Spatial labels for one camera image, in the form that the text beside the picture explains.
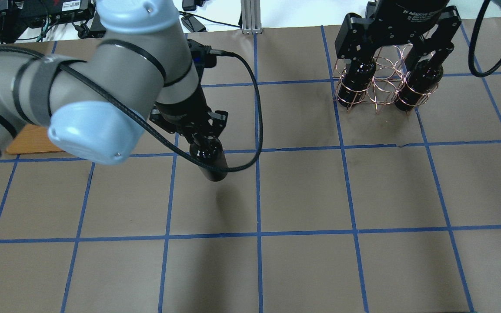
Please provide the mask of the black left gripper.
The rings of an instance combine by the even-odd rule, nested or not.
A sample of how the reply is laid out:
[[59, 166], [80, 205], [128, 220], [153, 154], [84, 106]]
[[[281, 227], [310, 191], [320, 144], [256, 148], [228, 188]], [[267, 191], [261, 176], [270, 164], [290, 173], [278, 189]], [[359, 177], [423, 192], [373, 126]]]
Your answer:
[[155, 102], [150, 121], [168, 133], [179, 133], [189, 144], [206, 145], [217, 139], [227, 126], [228, 112], [212, 111], [202, 87], [185, 100], [173, 103]]

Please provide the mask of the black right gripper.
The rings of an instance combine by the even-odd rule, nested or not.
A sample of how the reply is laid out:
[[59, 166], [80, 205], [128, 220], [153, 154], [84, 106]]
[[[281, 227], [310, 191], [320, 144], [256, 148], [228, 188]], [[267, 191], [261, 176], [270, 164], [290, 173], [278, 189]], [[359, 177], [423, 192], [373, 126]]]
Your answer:
[[348, 13], [335, 40], [338, 59], [370, 59], [381, 47], [412, 44], [418, 56], [446, 48], [462, 24], [448, 0], [374, 0]]

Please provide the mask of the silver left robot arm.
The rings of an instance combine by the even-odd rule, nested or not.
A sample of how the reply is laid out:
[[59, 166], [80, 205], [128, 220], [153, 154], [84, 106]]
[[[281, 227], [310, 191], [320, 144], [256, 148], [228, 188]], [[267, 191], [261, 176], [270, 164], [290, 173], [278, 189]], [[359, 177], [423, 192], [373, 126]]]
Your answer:
[[151, 120], [190, 145], [210, 181], [226, 166], [218, 140], [228, 114], [212, 111], [171, 0], [98, 0], [105, 36], [89, 61], [0, 45], [0, 159], [26, 125], [78, 158], [125, 162]]

